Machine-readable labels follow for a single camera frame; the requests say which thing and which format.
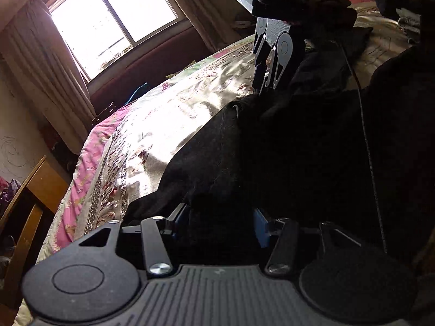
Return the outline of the dark red window bench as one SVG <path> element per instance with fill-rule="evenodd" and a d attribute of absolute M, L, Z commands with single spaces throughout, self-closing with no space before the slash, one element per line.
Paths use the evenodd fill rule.
<path fill-rule="evenodd" d="M 90 96 L 91 104 L 96 113 L 101 113 L 111 104 L 120 108 L 143 84 L 156 87 L 166 80 L 166 76 L 209 55 L 211 52 L 198 32 L 190 27 L 147 52 L 125 69 L 116 71 Z"/>

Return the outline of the beige right curtain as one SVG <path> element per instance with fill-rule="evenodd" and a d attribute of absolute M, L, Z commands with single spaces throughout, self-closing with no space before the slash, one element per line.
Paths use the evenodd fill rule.
<path fill-rule="evenodd" d="M 209 0 L 175 0 L 206 47 L 216 52 L 241 39 Z"/>

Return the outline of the black pants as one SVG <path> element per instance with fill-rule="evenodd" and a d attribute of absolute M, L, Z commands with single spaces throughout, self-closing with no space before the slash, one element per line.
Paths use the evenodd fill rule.
<path fill-rule="evenodd" d="M 314 52 L 283 90 L 227 104 L 130 204 L 139 224 L 189 206 L 188 264 L 255 264 L 254 212 L 337 223 L 404 264 L 434 261 L 434 41 L 387 60 L 361 90 L 326 90 Z"/>

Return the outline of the floral satin bedspread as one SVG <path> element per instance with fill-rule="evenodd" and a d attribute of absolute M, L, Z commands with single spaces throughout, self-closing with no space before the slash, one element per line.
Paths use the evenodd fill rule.
<path fill-rule="evenodd" d="M 124 215 L 129 203 L 155 190 L 164 166 L 227 102 L 248 93 L 254 72 L 247 37 L 207 57 L 120 110 L 77 215 L 75 238 L 108 224 L 110 212 Z M 37 265 L 70 247 L 60 241 L 62 205 Z M 107 325 L 331 325 L 287 281 L 259 268 L 187 265 L 173 277 L 148 282 L 135 324 Z"/>

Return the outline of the bright window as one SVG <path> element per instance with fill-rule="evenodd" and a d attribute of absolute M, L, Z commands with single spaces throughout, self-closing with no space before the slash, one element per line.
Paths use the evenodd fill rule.
<path fill-rule="evenodd" d="M 174 0 L 54 0 L 49 10 L 86 81 L 185 17 Z"/>

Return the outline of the pile of clothes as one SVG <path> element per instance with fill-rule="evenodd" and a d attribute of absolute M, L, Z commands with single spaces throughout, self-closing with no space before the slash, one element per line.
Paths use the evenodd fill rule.
<path fill-rule="evenodd" d="M 397 22 L 411 45 L 434 41 L 434 0 L 350 0 L 375 2 L 380 14 Z"/>

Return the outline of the wooden cabinet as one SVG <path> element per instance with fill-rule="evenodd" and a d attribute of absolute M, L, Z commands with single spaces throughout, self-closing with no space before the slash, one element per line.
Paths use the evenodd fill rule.
<path fill-rule="evenodd" d="M 21 281 L 35 264 L 68 184 L 42 158 L 1 216 L 1 324 L 11 325 L 21 303 Z"/>

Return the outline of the beige left curtain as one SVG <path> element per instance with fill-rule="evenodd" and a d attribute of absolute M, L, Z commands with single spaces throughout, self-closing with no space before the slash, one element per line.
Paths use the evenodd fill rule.
<path fill-rule="evenodd" d="M 96 116 L 86 83 L 49 8 L 30 0 L 1 32 L 1 54 L 25 96 L 76 155 Z"/>

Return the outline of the beige curtain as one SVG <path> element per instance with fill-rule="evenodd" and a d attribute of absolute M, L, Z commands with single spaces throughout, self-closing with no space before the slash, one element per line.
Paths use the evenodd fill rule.
<path fill-rule="evenodd" d="M 241 39 L 209 0 L 175 0 L 206 47 L 216 52 Z"/>
<path fill-rule="evenodd" d="M 1 32 L 1 54 L 25 96 L 76 155 L 96 116 L 86 83 L 49 8 L 30 0 Z"/>

